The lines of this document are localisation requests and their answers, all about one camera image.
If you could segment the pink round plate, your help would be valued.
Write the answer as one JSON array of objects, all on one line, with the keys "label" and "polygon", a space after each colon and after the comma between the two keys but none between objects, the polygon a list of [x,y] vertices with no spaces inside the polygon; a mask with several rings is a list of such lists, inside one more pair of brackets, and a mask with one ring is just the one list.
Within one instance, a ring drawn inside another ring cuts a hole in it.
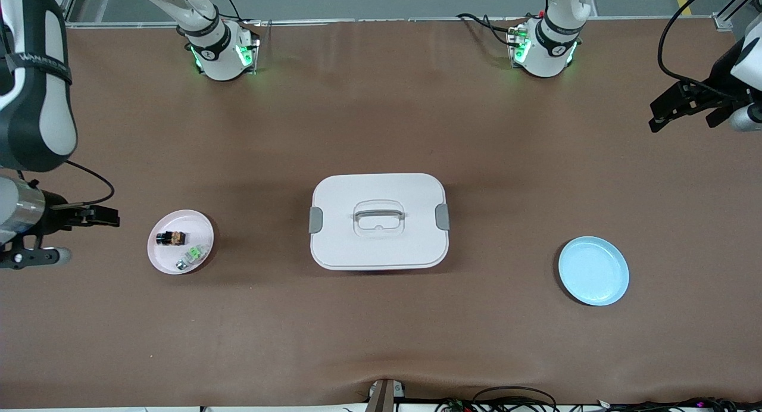
[{"label": "pink round plate", "polygon": [[[187,234],[187,243],[182,246],[161,246],[156,244],[157,233],[163,231],[182,231]],[[211,255],[215,233],[210,219],[199,211],[174,211],[160,219],[152,228],[147,241],[147,254],[152,265],[165,274],[187,274],[199,269]],[[178,271],[175,263],[191,246],[204,244],[208,246],[208,255],[204,262],[191,271]]]}]

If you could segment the blue round plate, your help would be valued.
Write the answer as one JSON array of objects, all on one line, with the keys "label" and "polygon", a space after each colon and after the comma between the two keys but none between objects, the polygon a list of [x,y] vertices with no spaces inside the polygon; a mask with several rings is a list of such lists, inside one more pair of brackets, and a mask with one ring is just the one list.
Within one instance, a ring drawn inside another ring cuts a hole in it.
[{"label": "blue round plate", "polygon": [[566,243],[558,258],[564,289],[585,305],[602,307],[618,302],[629,287],[629,266],[620,250],[596,236]]}]

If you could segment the brown table mat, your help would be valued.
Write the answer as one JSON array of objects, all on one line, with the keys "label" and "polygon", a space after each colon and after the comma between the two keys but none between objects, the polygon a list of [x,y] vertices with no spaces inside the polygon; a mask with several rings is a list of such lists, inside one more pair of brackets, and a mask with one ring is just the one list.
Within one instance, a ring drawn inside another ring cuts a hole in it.
[{"label": "brown table mat", "polygon": [[[411,397],[762,399],[762,133],[650,132],[663,26],[590,21],[552,79],[463,22],[272,27],[229,83],[173,29],[68,30],[73,159],[114,184],[121,225],[46,238],[68,264],[0,271],[0,407],[355,403],[383,377]],[[444,260],[321,268],[315,187],[387,171],[443,183]],[[147,241],[179,210],[214,244],[165,274]],[[561,284],[580,236],[624,255],[618,302]]]}]

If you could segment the white lidded storage box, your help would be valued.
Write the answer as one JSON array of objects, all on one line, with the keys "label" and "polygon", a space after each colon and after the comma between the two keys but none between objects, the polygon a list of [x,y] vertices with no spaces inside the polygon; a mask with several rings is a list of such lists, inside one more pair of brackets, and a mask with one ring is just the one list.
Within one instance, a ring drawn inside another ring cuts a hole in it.
[{"label": "white lidded storage box", "polygon": [[[405,219],[353,218],[355,205],[398,201]],[[313,260],[334,271],[426,269],[449,251],[449,231],[435,225],[435,207],[446,203],[443,184],[427,173],[337,175],[314,189],[312,206],[323,211],[323,227],[310,234]]]}]

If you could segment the green clear switch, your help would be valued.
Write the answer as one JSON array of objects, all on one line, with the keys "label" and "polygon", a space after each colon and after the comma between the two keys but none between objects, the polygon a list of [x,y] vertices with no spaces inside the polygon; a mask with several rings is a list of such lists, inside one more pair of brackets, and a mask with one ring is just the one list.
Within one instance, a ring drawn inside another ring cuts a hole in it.
[{"label": "green clear switch", "polygon": [[208,246],[204,244],[198,244],[188,248],[182,255],[182,257],[175,263],[175,268],[178,271],[191,271],[197,268],[204,262],[208,255]]}]

